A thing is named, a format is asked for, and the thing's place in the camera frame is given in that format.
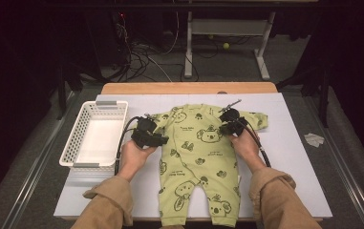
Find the plastic basket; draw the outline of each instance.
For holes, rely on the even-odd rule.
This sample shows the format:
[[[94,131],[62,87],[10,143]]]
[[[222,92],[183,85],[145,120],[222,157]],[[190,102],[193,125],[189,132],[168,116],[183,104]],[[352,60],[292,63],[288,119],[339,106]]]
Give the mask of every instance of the plastic basket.
[[[128,110],[126,101],[97,106],[83,103],[59,164],[73,168],[112,168]]]

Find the white table surface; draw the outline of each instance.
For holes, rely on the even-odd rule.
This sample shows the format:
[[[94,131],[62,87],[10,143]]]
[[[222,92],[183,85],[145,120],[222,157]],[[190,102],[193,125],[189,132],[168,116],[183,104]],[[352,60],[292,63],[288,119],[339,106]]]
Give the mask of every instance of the white table surface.
[[[260,112],[268,115],[268,127],[258,132],[272,168],[293,176],[297,183],[296,193],[315,218],[332,217],[321,186],[312,169],[310,160],[302,145],[284,97],[281,94],[133,94],[104,95],[114,100],[128,101],[128,117],[143,114],[157,114],[170,111],[174,106],[189,104],[208,104],[219,107],[242,99],[233,108],[240,111]],[[134,198],[134,219],[159,219],[160,189],[159,161],[161,147],[146,161],[131,182]],[[253,206],[248,197],[251,172],[238,157],[241,176],[240,219],[253,218]],[[65,186],[56,205],[54,216],[65,219],[76,218],[90,201],[82,194],[113,175],[113,171],[82,172],[74,169],[68,175]],[[190,219],[209,218],[205,193],[196,187],[191,195],[188,210]]]

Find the hand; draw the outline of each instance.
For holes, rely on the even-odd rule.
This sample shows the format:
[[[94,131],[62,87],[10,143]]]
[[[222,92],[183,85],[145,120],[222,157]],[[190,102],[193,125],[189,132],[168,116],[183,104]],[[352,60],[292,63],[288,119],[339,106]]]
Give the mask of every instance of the hand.
[[[239,136],[229,135],[228,137],[233,144],[235,152],[241,156],[252,174],[266,167],[266,164],[259,157],[258,145],[248,131],[244,130]]]
[[[128,181],[134,177],[146,162],[146,159],[155,152],[157,147],[141,149],[134,140],[129,140],[121,147],[121,166],[117,174]]]

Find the tennis ball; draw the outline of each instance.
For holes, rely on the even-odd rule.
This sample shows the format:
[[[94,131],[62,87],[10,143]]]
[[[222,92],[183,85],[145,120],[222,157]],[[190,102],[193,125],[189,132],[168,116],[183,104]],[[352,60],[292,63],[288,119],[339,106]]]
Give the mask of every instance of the tennis ball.
[[[224,43],[223,47],[224,47],[224,50],[229,49],[229,43]]]

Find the tan jacket sleeve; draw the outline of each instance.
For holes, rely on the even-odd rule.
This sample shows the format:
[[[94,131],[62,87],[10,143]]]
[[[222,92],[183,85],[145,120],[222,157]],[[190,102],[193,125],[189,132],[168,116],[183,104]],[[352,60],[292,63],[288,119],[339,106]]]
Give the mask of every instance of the tan jacket sleeve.
[[[321,228],[294,191],[295,181],[286,173],[264,168],[250,182],[253,213],[265,228]]]
[[[72,228],[122,228],[132,225],[133,200],[130,183],[111,177],[83,194],[92,198]]]

